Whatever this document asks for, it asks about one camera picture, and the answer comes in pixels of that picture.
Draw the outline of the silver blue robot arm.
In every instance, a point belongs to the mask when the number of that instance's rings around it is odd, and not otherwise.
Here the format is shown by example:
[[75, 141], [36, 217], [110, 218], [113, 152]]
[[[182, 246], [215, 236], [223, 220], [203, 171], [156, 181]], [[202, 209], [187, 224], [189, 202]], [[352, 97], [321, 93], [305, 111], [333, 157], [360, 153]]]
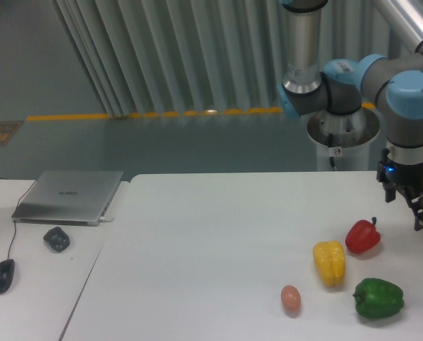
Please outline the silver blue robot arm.
[[327, 120], [349, 119], [363, 135], [370, 130], [361, 115], [368, 99], [388, 124], [386, 147], [377, 167], [377, 179], [392, 202], [402, 195], [423, 229], [423, 3], [375, 1], [374, 6], [403, 39], [410, 55], [390, 59], [372, 54], [355, 63], [332, 60], [318, 68], [319, 27], [324, 1], [283, 1], [294, 35], [287, 72], [278, 85], [280, 106], [286, 115], [325, 112]]

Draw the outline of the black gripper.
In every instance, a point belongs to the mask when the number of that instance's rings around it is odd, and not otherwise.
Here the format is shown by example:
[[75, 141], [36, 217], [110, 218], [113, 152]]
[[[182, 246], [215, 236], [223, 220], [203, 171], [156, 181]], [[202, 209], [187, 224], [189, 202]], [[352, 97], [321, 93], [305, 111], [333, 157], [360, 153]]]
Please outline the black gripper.
[[423, 162], [414, 165], [396, 163], [389, 149], [381, 151], [376, 179], [385, 190], [385, 201], [392, 202], [401, 193], [414, 213], [414, 230], [423, 229]]

